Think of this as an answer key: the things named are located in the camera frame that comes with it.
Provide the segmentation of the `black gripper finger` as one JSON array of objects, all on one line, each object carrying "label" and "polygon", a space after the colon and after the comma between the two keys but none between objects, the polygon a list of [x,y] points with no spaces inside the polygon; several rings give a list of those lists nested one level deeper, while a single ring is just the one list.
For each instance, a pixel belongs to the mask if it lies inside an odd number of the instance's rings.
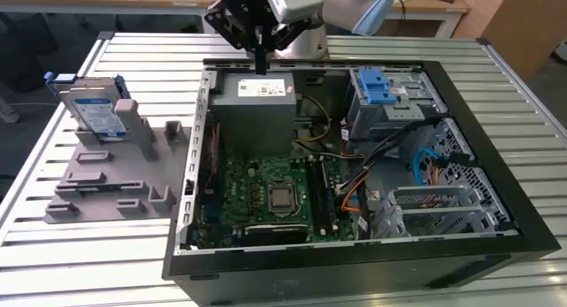
[{"label": "black gripper finger", "polygon": [[261,74],[266,74],[270,68],[269,55],[274,51],[285,50],[298,36],[311,26],[313,20],[303,19],[285,25],[282,29],[274,30],[277,25],[262,26],[261,40]]},{"label": "black gripper finger", "polygon": [[227,4],[217,0],[207,9],[205,19],[229,44],[237,49],[245,49],[255,60],[255,73],[263,73],[263,53],[259,48],[257,30],[246,26],[234,16],[227,15]]}]

